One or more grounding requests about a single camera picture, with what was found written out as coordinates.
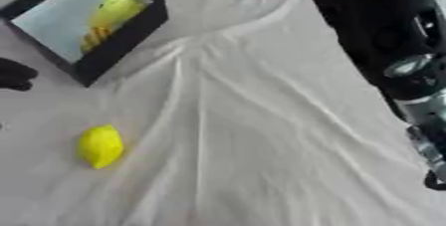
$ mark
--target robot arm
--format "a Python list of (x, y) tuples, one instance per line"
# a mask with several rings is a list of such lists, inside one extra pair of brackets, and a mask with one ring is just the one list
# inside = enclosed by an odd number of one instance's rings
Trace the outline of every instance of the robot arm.
[(446, 190), (446, 23), (435, 0), (314, 0), (338, 41)]

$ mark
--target black glove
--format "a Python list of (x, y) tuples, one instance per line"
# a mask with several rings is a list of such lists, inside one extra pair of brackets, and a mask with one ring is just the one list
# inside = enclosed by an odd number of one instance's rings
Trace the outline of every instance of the black glove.
[(0, 58), (0, 89), (29, 91), (33, 87), (30, 80), (36, 78), (37, 75), (34, 69)]

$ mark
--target table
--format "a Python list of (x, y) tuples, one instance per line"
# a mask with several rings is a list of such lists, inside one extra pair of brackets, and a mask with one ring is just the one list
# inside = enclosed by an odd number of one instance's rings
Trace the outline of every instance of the table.
[[(1, 225), (444, 224), (405, 125), (312, 0), (167, 4), (89, 89), (1, 27), (0, 55), (40, 72), (0, 91)], [(108, 122), (126, 152), (92, 170), (76, 138)]]

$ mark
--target black box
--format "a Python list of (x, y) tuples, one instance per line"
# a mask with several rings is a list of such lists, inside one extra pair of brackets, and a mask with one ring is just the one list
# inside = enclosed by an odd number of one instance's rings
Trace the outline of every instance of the black box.
[(167, 20), (165, 0), (147, 1), (144, 10), (85, 55), (81, 38), (99, 0), (16, 0), (0, 10), (0, 18), (88, 87)]

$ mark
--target yellow object in box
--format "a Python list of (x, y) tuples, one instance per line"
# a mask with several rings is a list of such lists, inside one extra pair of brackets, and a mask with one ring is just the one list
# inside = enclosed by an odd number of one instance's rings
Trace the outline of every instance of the yellow object in box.
[(112, 164), (122, 152), (122, 139), (111, 124), (88, 129), (78, 141), (78, 155), (95, 169)]
[(81, 42), (84, 54), (105, 41), (126, 21), (139, 14), (147, 6), (143, 0), (103, 0), (90, 20), (90, 32)]

